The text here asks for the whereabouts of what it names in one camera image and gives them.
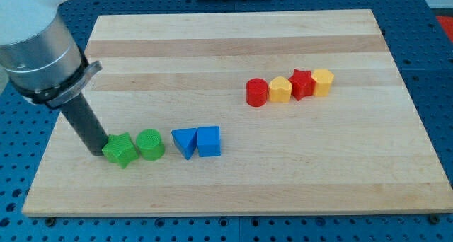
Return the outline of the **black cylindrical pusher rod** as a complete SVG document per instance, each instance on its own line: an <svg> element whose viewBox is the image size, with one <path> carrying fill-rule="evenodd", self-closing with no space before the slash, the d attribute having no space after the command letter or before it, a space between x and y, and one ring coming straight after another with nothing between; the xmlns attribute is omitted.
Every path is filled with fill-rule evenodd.
<svg viewBox="0 0 453 242"><path fill-rule="evenodd" d="M94 156L102 156L108 136L84 95L80 93L60 107L61 112Z"/></svg>

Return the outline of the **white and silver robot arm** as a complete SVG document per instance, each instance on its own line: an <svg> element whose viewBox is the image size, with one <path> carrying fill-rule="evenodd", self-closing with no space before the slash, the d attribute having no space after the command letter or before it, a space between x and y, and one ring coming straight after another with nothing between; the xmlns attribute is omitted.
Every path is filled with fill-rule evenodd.
<svg viewBox="0 0 453 242"><path fill-rule="evenodd" d="M88 62L59 14L68 0L1 0L1 70L29 102L59 109L94 155L108 136L82 94L102 69Z"/></svg>

